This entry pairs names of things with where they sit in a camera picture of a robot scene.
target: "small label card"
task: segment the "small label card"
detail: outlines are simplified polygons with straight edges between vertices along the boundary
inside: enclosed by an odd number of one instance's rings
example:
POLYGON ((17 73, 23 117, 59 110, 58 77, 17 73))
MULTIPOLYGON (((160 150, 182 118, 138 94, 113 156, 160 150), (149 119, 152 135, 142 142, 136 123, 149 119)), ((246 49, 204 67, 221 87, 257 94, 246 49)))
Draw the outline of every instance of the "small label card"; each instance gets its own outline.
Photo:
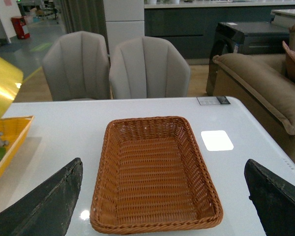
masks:
POLYGON ((229 100, 225 96, 217 97, 197 97, 200 105, 226 105, 230 104, 229 100))

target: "brown woven basket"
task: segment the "brown woven basket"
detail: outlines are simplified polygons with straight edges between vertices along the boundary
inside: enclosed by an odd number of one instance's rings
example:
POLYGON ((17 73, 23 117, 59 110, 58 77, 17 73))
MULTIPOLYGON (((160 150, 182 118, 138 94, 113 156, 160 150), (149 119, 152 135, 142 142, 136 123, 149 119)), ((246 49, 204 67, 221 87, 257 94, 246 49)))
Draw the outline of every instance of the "brown woven basket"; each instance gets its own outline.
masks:
POLYGON ((182 117, 111 121, 90 222, 106 234, 205 229, 223 209, 190 124, 182 117))

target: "white table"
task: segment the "white table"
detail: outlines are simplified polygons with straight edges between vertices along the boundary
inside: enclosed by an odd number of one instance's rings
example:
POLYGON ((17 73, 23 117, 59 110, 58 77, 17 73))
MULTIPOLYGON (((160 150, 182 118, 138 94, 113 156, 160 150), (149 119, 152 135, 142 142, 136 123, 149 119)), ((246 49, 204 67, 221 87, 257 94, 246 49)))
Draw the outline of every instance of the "white table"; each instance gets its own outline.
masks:
POLYGON ((106 125, 119 118, 182 116, 189 122, 220 197, 224 219, 212 229, 167 232, 162 236, 264 236, 248 199, 244 165, 249 158, 295 185, 295 165, 241 102, 200 105, 197 98, 13 103, 5 117, 34 115, 29 134, 0 179, 0 212, 75 157, 84 174, 68 236, 102 235, 80 218, 90 209, 106 125), (208 151, 201 132, 224 130, 233 150, 208 151))
POLYGON ((272 10, 271 15, 274 15, 274 25, 289 28, 295 24, 295 9, 272 10))

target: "white wall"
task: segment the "white wall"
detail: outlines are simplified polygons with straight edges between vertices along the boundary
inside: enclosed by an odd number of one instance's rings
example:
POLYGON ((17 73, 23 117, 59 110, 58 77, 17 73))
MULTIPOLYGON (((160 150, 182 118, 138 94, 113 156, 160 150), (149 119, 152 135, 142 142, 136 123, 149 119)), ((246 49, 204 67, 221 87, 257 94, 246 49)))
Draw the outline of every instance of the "white wall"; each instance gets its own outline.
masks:
POLYGON ((4 0, 0 0, 0 19, 4 27, 9 42, 11 37, 16 36, 11 17, 21 16, 21 12, 15 0, 11 0, 12 5, 6 6, 4 0))
POLYGON ((109 54, 126 40, 144 36, 144 0, 104 0, 109 54))

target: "gray curtain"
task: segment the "gray curtain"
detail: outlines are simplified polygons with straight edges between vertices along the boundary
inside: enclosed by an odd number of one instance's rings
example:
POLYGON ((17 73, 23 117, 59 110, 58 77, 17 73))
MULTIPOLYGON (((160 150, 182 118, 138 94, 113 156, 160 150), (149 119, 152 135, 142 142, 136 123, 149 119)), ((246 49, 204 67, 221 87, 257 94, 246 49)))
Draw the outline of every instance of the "gray curtain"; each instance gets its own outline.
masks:
POLYGON ((60 0, 66 32, 87 31, 101 34, 108 45, 103 0, 60 0))

